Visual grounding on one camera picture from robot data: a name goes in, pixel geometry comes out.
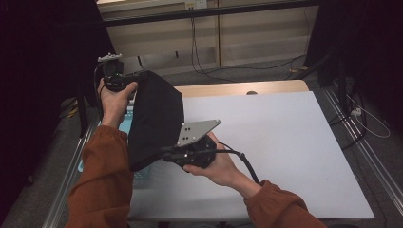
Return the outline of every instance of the right hand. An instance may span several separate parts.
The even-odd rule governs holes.
[[[208,136],[215,142],[219,141],[213,132],[209,132]],[[219,150],[225,149],[222,144],[216,145]],[[260,185],[239,171],[227,153],[217,154],[205,169],[190,164],[185,165],[183,169],[195,176],[205,176],[218,185],[233,188],[246,199],[255,196],[261,189]]]
[[[219,141],[213,132],[209,132],[207,135],[214,142]],[[216,146],[219,150],[225,149],[222,144],[216,143]],[[234,165],[234,162],[226,153],[216,154],[216,158],[205,169],[190,164],[185,165],[183,169],[195,176],[205,176],[212,182],[221,186],[231,186],[232,182],[241,174],[237,166]]]

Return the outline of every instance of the black curtain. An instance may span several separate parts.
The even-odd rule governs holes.
[[[319,7],[305,61],[306,66],[325,54],[333,58],[317,71],[322,86],[338,77],[338,62],[355,89],[365,93],[382,111],[391,127],[403,131],[403,16],[399,2],[330,1]]]
[[[0,223],[43,157],[60,103],[80,87],[94,105],[97,58],[114,50],[105,28],[74,25],[100,20],[93,0],[0,0]]]

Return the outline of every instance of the metal frame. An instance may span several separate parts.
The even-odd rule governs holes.
[[[338,106],[337,95],[333,91],[328,91],[327,89],[324,89],[324,93],[335,112],[338,113],[341,119],[344,119],[345,116]],[[351,118],[346,118],[345,121],[343,121],[343,124],[353,140],[357,139],[361,134],[358,126],[351,120]],[[398,185],[398,183],[396,183],[392,175],[388,172],[383,163],[380,161],[379,157],[375,154],[374,150],[365,139],[357,142],[356,146],[374,171],[378,180],[383,185],[397,210],[403,216],[403,191],[401,187]]]
[[[73,158],[71,159],[70,165],[68,166],[68,170],[65,174],[62,185],[60,186],[59,192],[57,193],[57,196],[48,211],[48,215],[42,228],[58,227],[60,216],[62,216],[63,210],[66,206],[68,192],[75,184],[74,180],[78,173],[77,167],[80,163],[81,152],[84,145],[86,144],[86,142],[88,142],[89,138],[92,136],[93,132],[98,126],[99,118],[97,114],[92,113],[92,115],[90,115],[90,119],[92,120],[92,122],[90,123],[90,126],[86,131],[84,137],[82,137],[77,144],[76,150],[74,152]]]
[[[186,18],[197,18],[205,16],[217,16],[225,14],[235,14],[243,12],[253,12],[253,11],[266,11],[266,10],[283,10],[291,8],[301,8],[301,7],[311,7],[317,6],[321,3],[328,2],[330,0],[289,0],[280,1],[273,3],[263,3],[263,4],[253,4],[253,5],[242,5],[234,7],[219,7],[210,9],[194,9],[194,10],[184,10],[175,12],[158,13],[144,16],[131,16],[131,17],[120,17],[120,18],[110,18],[105,19],[101,22],[88,22],[83,24],[67,24],[56,26],[58,29],[70,28],[70,29],[90,29],[96,27],[116,27],[125,26],[149,22],[159,22],[159,21],[170,21]]]

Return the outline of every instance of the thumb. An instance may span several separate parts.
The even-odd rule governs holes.
[[[191,174],[193,174],[193,175],[195,175],[195,176],[199,176],[199,175],[202,174],[201,171],[202,171],[203,169],[200,168],[200,167],[198,167],[198,166],[194,166],[194,165],[191,165],[191,164],[186,164],[186,165],[183,167],[183,170],[186,171],[186,172],[189,172],[189,173],[191,173]]]
[[[122,92],[124,93],[125,96],[128,96],[130,93],[134,92],[137,89],[137,83],[133,82],[129,85],[127,85],[127,87],[122,90]]]

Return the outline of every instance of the gray bracket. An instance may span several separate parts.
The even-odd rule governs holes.
[[[182,123],[181,133],[178,138],[178,147],[183,147],[191,143],[196,143],[205,134],[221,123],[220,120]]]
[[[122,54],[118,54],[118,55],[116,55],[116,54],[111,54],[110,52],[106,55],[106,56],[104,56],[104,57],[98,57],[98,62],[99,63],[101,63],[101,62],[107,62],[107,61],[109,61],[109,60],[115,60],[115,59],[119,59],[119,58],[121,58],[122,57]]]

